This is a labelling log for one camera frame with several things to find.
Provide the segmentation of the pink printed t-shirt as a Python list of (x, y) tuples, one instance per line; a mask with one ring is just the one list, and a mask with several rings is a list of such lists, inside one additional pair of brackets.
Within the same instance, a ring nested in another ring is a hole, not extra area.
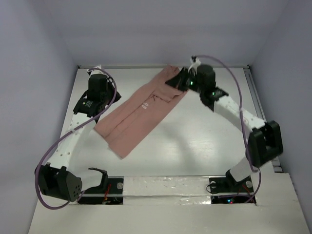
[(178, 67), (166, 66), (95, 125), (117, 156), (128, 156), (187, 94), (165, 83), (179, 72)]

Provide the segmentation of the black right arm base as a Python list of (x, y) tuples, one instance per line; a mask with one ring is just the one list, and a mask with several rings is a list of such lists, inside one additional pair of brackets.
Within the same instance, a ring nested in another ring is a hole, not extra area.
[(211, 177), (206, 186), (211, 195), (212, 204), (256, 204), (251, 177), (247, 177), (236, 185), (231, 184), (226, 177)]

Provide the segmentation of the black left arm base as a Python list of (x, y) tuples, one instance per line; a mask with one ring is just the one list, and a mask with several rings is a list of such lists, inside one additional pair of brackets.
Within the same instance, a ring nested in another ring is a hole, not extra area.
[(97, 186), (87, 189), (78, 204), (81, 205), (122, 205), (123, 204), (123, 176), (108, 177)]

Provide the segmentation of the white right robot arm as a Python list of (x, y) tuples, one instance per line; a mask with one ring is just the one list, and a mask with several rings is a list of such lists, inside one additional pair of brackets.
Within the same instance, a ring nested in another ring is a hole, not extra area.
[(192, 90), (199, 94), (201, 102), (214, 113), (224, 117), (243, 135), (245, 156), (226, 172), (224, 185), (236, 191), (242, 181), (269, 161), (283, 153), (280, 125), (276, 121), (266, 122), (236, 103), (230, 95), (216, 84), (216, 74), (207, 64), (193, 68), (182, 68), (166, 84), (180, 91)]

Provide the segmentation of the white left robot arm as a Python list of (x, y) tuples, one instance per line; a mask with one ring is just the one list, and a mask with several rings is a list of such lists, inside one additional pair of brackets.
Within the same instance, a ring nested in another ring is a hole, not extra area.
[(39, 201), (48, 209), (42, 195), (65, 200), (79, 201), (85, 192), (102, 193), (108, 187), (108, 175), (104, 169), (91, 167), (99, 172), (90, 185), (83, 184), (82, 178), (74, 175), (74, 159), (97, 124), (99, 117), (120, 99), (114, 79), (107, 73), (89, 73), (88, 89), (73, 109), (73, 117), (63, 135), (44, 154), (35, 169), (35, 188)]

